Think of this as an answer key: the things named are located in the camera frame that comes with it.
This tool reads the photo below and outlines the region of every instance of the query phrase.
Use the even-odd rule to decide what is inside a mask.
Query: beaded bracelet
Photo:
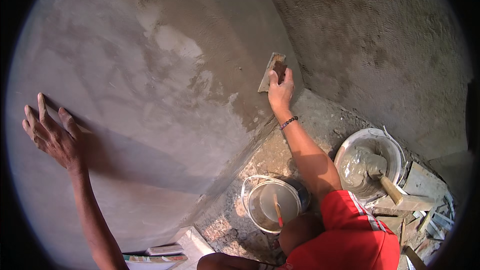
[[[289,119],[288,121],[286,121],[285,123],[283,123],[281,126],[280,126],[280,130],[283,130],[289,123],[291,123],[292,121],[294,120],[298,120],[299,118],[297,116],[294,116],[293,118]]]

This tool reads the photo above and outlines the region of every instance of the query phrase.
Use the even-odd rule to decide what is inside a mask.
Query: knee
[[[280,232],[278,241],[286,256],[293,249],[310,241],[325,231],[324,225],[315,214],[303,214],[291,220]]]
[[[197,263],[197,270],[215,270],[222,268],[222,261],[228,256],[225,253],[215,252],[202,256]]]

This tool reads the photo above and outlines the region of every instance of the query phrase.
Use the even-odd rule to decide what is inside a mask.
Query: person
[[[308,270],[396,269],[400,248],[397,236],[375,219],[351,192],[342,190],[340,177],[328,155],[318,147],[290,111],[294,83],[287,68],[279,84],[270,71],[268,100],[282,125],[298,171],[320,205],[322,220],[303,214],[286,223],[279,245],[287,256],[282,266],[223,253],[203,256],[198,270]],[[67,169],[83,233],[100,269],[127,269],[122,252],[102,216],[92,191],[83,153],[82,132],[62,107],[61,128],[47,113],[45,98],[38,95],[39,121],[25,106],[23,129],[34,144]]]

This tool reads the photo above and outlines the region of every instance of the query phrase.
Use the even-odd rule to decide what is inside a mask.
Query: right hand
[[[292,69],[285,70],[285,79],[279,84],[279,76],[273,70],[268,73],[270,78],[270,87],[268,88],[268,101],[272,107],[273,113],[277,118],[283,114],[290,113],[290,100],[292,99],[293,84]]]
[[[38,111],[40,122],[33,114],[32,108],[25,105],[25,115],[28,120],[21,123],[33,143],[42,151],[54,158],[69,172],[83,169],[83,133],[78,128],[72,115],[63,107],[58,110],[58,116],[63,129],[47,113],[45,98],[38,94]]]

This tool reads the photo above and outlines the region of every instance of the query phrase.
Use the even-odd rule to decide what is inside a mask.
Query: cement wall
[[[272,51],[302,77],[271,0],[38,0],[9,77],[15,188],[62,267],[95,268],[66,171],[22,129],[43,92],[91,130],[93,190],[123,252],[167,242],[228,186],[272,124]]]
[[[471,66],[445,0],[273,0],[307,88],[430,161],[466,150]]]

